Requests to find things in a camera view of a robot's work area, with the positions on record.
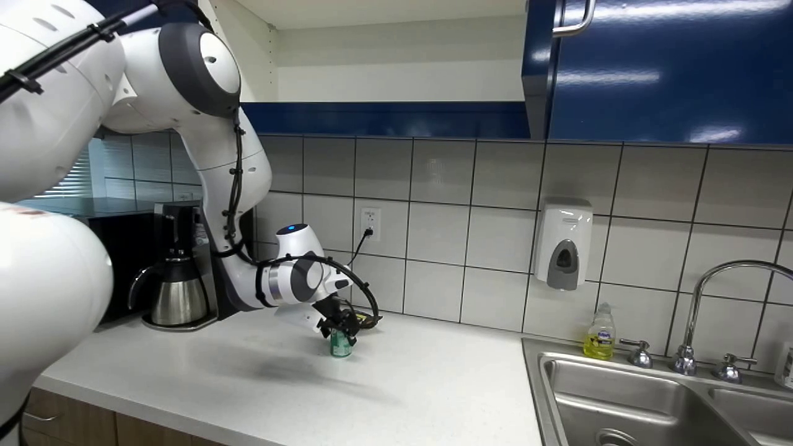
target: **cabinet door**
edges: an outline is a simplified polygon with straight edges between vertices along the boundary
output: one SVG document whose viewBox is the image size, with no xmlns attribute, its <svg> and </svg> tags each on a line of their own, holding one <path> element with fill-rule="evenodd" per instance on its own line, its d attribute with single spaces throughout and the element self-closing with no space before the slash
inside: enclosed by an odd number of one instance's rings
<svg viewBox="0 0 793 446">
<path fill-rule="evenodd" d="M 24 406 L 23 437 L 30 443 L 113 446 L 117 421 L 111 411 L 59 394 L 35 389 Z"/>
<path fill-rule="evenodd" d="M 596 0 L 556 39 L 549 140 L 793 144 L 790 49 L 787 0 Z"/>
<path fill-rule="evenodd" d="M 117 414 L 119 446 L 216 446 L 212 441 L 195 440 L 180 431 L 170 431 L 157 425 L 128 420 Z"/>
</svg>

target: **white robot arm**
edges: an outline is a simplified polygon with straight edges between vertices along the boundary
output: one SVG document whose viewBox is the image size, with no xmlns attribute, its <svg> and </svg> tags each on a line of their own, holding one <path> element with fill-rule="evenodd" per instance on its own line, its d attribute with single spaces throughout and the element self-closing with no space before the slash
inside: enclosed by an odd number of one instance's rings
<svg viewBox="0 0 793 446">
<path fill-rule="evenodd" d="M 380 321 L 368 288 L 325 258 L 309 227 L 277 233 L 277 260 L 255 262 L 246 254 L 237 220 L 264 199 L 272 173 L 237 106 L 237 68 L 210 31 L 165 26 L 113 38 L 113 27 L 95 27 L 101 43 L 66 47 L 69 61 L 54 69 L 35 77 L 17 69 L 101 20 L 82 0 L 0 2 L 0 446 L 14 443 L 10 426 L 35 378 L 96 327 L 110 300 L 111 262 L 85 227 L 13 207 L 57 184 L 100 127 L 178 131 L 200 176 L 204 219 L 236 308 L 314 305 L 325 336 L 342 329 L 355 343 L 360 323 L 333 298 L 355 284 Z"/>
</svg>

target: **white soap dispenser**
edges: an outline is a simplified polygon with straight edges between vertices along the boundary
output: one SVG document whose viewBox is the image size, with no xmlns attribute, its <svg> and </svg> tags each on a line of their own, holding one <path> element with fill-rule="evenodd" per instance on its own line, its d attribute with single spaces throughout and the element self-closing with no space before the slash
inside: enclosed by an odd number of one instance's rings
<svg viewBox="0 0 793 446">
<path fill-rule="evenodd" d="M 587 280 L 593 207 L 549 202 L 542 209 L 536 248 L 536 279 L 556 290 L 575 290 Z"/>
</svg>

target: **stainless steel carafe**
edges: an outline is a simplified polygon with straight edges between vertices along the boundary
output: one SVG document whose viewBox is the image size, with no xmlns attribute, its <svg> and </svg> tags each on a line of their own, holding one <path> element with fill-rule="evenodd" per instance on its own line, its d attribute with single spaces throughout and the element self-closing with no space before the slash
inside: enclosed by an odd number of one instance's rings
<svg viewBox="0 0 793 446">
<path fill-rule="evenodd" d="M 162 262 L 143 269 L 128 288 L 128 308 L 148 303 L 143 290 L 153 296 L 148 314 L 143 312 L 143 323 L 153 327 L 195 327 L 210 317 L 206 288 L 189 251 L 170 248 Z"/>
</svg>

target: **dish soap bottle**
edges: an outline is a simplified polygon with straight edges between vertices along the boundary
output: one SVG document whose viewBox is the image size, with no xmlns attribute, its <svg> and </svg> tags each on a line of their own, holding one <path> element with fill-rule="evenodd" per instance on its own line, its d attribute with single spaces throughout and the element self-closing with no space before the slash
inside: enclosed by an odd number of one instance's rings
<svg viewBox="0 0 793 446">
<path fill-rule="evenodd" d="M 618 347 L 618 327 L 611 308 L 606 303 L 596 305 L 593 326 L 587 327 L 582 355 L 595 359 L 611 359 Z"/>
</svg>

